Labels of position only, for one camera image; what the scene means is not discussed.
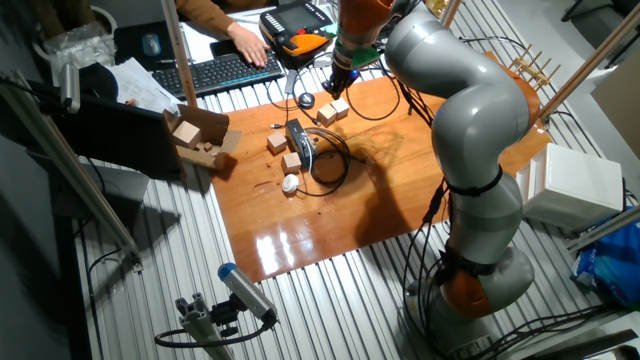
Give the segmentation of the person's hand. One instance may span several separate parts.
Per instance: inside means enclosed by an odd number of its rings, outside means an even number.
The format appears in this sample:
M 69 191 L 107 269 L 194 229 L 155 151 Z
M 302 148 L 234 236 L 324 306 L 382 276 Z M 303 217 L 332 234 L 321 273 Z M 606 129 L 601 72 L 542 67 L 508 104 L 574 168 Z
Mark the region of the person's hand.
M 268 62 L 267 50 L 269 47 L 253 32 L 239 25 L 237 22 L 233 22 L 227 28 L 226 34 L 247 62 L 256 67 L 266 66 Z

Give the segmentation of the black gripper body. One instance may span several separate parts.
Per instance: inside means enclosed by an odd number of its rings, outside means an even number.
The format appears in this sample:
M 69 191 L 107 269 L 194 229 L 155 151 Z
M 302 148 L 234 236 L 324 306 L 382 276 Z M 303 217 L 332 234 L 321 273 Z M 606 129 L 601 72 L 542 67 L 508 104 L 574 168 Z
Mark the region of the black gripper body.
M 345 90 L 354 83 L 358 76 L 358 69 L 346 69 L 337 64 L 333 64 L 332 75 L 329 79 L 329 89 Z

